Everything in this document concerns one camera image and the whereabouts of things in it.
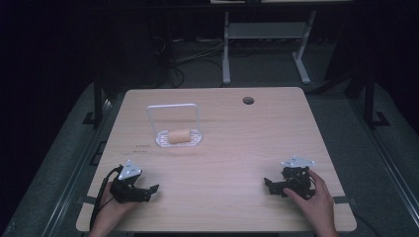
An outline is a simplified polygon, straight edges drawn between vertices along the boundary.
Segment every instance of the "finger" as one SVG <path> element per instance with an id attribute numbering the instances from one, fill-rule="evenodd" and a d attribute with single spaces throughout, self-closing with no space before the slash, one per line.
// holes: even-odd
<path id="1" fill-rule="evenodd" d="M 305 199 L 300 197 L 296 192 L 289 188 L 284 188 L 284 193 L 290 197 L 293 202 L 295 202 L 300 208 L 303 206 L 303 204 L 306 202 Z"/>
<path id="2" fill-rule="evenodd" d="M 308 174 L 314 180 L 315 193 L 317 195 L 329 195 L 329 190 L 327 189 L 326 182 L 312 170 L 308 170 Z"/>

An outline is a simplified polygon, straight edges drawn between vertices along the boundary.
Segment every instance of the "wire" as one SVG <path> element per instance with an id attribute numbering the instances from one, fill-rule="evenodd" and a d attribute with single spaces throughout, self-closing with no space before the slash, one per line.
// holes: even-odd
<path id="1" fill-rule="evenodd" d="M 96 216 L 98 215 L 99 211 L 102 209 L 102 207 L 99 207 L 99 205 L 101 204 L 101 199 L 102 199 L 102 195 L 104 194 L 104 190 L 105 190 L 105 186 L 108 183 L 109 177 L 111 177 L 112 174 L 114 174 L 115 172 L 120 173 L 121 170 L 123 169 L 123 166 L 120 166 L 118 168 L 113 169 L 104 179 L 104 181 L 102 182 L 102 186 L 99 189 L 98 192 L 98 196 L 96 197 L 96 201 L 95 201 L 95 206 L 93 207 L 93 211 L 92 211 L 92 216 L 90 217 L 90 229 L 92 229 L 93 224 L 95 223 L 96 220 Z"/>
<path id="2" fill-rule="evenodd" d="M 111 200 L 113 200 L 114 197 L 112 197 L 111 199 L 109 199 L 107 202 L 105 202 L 105 204 L 103 204 L 101 207 L 99 207 L 98 211 L 101 211 L 101 209 L 103 209 L 103 207 L 105 207 L 105 205 L 107 205 Z"/>
<path id="3" fill-rule="evenodd" d="M 210 49 L 208 49 L 204 52 L 200 52 L 200 53 L 197 53 L 195 55 L 191 55 L 191 56 L 184 57 L 184 58 L 171 59 L 170 62 L 174 62 L 174 63 L 176 63 L 176 62 L 187 62 L 187 61 L 198 59 L 198 58 L 201 58 L 201 57 L 204 57 L 204 56 L 209 56 L 209 55 L 211 55 L 215 52 L 218 52 L 223 46 L 224 46 L 224 43 L 221 42 L 216 47 L 210 48 Z"/>
<path id="4" fill-rule="evenodd" d="M 153 37 L 155 40 L 160 40 L 160 41 L 162 41 L 163 42 L 163 46 L 162 46 L 162 48 L 160 49 L 160 51 L 159 52 L 155 52 L 155 53 L 157 53 L 157 54 L 161 54 L 163 51 L 164 51 L 164 49 L 166 49 L 166 40 L 164 40 L 164 38 L 162 38 L 162 37 Z"/>
<path id="5" fill-rule="evenodd" d="M 374 233 L 376 236 L 381 237 L 381 235 L 378 233 L 378 231 L 369 223 L 367 222 L 361 215 L 359 215 L 357 212 L 353 211 L 355 218 L 361 220 L 366 224 Z"/>

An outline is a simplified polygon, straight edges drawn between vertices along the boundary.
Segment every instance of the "metal frame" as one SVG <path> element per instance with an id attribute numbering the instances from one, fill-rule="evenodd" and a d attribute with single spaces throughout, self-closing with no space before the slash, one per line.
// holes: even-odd
<path id="1" fill-rule="evenodd" d="M 224 19 L 224 54 L 222 56 L 222 83 L 231 82 L 228 45 L 230 39 L 301 39 L 298 51 L 293 52 L 293 61 L 302 83 L 309 84 L 310 78 L 302 63 L 302 55 L 310 36 L 316 11 L 312 10 L 306 22 L 292 23 L 230 23 L 228 12 Z"/>

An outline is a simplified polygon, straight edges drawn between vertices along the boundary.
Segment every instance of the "black cable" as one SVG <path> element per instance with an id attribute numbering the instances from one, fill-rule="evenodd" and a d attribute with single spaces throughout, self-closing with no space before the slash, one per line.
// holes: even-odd
<path id="1" fill-rule="evenodd" d="M 167 77 L 168 77 L 168 80 L 169 80 L 169 84 L 170 84 L 170 86 L 171 86 L 172 88 L 179 88 L 179 87 L 180 87 L 180 86 L 182 86 L 182 84 L 185 82 L 185 73 L 184 73 L 181 69 L 177 68 L 176 66 L 175 66 L 175 67 L 172 67 L 172 69 L 175 71 L 175 75 L 176 75 L 176 76 L 178 76 L 178 74 L 180 74 L 180 75 L 181 75 L 181 81 L 180 81 L 178 84 L 176 84 L 176 83 L 175 83 L 175 78 L 173 78 L 173 77 L 170 75 L 170 73 L 167 73 Z"/>
<path id="2" fill-rule="evenodd" d="M 99 189 L 98 192 L 98 196 L 96 197 L 96 201 L 95 201 L 95 206 L 93 207 L 93 211 L 92 211 L 92 216 L 90 217 L 90 229 L 92 229 L 93 224 L 95 223 L 96 220 L 96 216 L 98 216 L 99 211 L 102 209 L 103 206 L 105 206 L 107 203 L 105 203 L 103 206 L 100 206 L 101 204 L 101 199 L 102 199 L 102 195 L 104 194 L 104 190 L 105 190 L 105 186 L 109 181 L 109 177 L 111 177 L 112 174 L 114 174 L 114 172 L 120 172 L 123 169 L 123 166 L 120 166 L 118 168 L 113 169 L 104 179 L 104 181 L 102 182 L 102 186 Z"/>
<path id="3" fill-rule="evenodd" d="M 182 64 L 186 64 L 186 63 L 191 63 L 191 62 L 200 62 L 200 61 L 202 61 L 202 62 L 209 62 L 209 63 L 215 65 L 221 71 L 221 73 L 222 73 L 222 67 L 218 63 L 216 63 L 216 62 L 214 62 L 214 61 L 212 61 L 210 59 L 202 59 L 202 58 L 200 58 L 200 59 L 193 59 L 193 60 L 188 60 L 188 61 L 184 61 L 184 62 L 178 62 L 178 63 L 175 63 L 176 67 L 174 69 L 182 73 L 182 76 L 183 76 L 182 82 L 179 83 L 178 85 L 176 85 L 176 87 L 175 87 L 175 85 L 173 83 L 171 83 L 171 86 L 173 88 L 178 88 L 184 82 L 184 80 L 185 80 L 185 74 L 183 73 L 183 71 L 181 71 L 180 69 L 177 68 L 178 65 L 182 65 Z"/>
<path id="4" fill-rule="evenodd" d="M 354 213 L 355 218 L 361 220 L 364 222 L 364 224 L 366 224 L 374 233 L 377 237 L 381 237 L 381 235 L 378 233 L 378 231 L 369 223 L 367 222 L 361 215 L 359 215 L 357 212 L 352 211 Z"/>
<path id="5" fill-rule="evenodd" d="M 99 207 L 98 211 L 101 211 L 101 209 L 103 209 L 105 207 L 105 205 L 107 205 L 109 202 L 111 202 L 111 200 L 113 200 L 114 197 L 112 197 L 111 199 L 109 199 L 107 202 L 105 202 L 105 204 L 103 204 L 101 207 Z"/>

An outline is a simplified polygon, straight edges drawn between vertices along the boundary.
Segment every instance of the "gray carpet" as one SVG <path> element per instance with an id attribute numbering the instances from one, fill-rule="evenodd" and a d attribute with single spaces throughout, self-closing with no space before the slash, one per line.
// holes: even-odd
<path id="1" fill-rule="evenodd" d="M 189 51 L 180 49 L 180 57 Z M 282 45 L 267 53 L 231 58 L 231 85 L 229 87 L 298 86 L 309 91 L 322 81 L 333 45 L 311 44 L 304 62 L 312 83 L 303 85 L 291 58 L 294 44 Z M 182 88 L 219 87 L 221 85 L 220 56 L 179 65 L 185 74 Z M 380 152 L 371 139 L 371 131 L 360 119 L 357 107 L 362 98 L 349 101 L 343 96 L 346 83 L 342 83 L 319 96 L 307 96 L 330 157 L 341 180 L 343 189 L 351 199 L 351 207 L 361 218 L 352 233 L 341 236 L 419 236 L 403 200 L 382 162 Z M 75 229 L 81 208 L 96 170 L 90 165 L 100 159 L 106 140 L 123 101 L 124 92 L 112 100 L 98 129 L 82 124 L 86 114 L 93 112 L 93 87 L 86 89 L 68 116 L 60 134 L 51 146 L 36 178 L 11 220 L 3 236 L 83 236 Z M 379 136 L 394 162 L 402 172 L 412 191 L 418 195 L 419 146 L 418 135 L 397 112 L 388 94 L 377 86 L 376 109 L 384 113 L 391 126 L 378 127 Z M 65 193 L 69 185 L 71 192 Z M 131 236 L 114 233 L 112 236 Z M 282 233 L 281 236 L 312 236 L 312 233 Z"/>

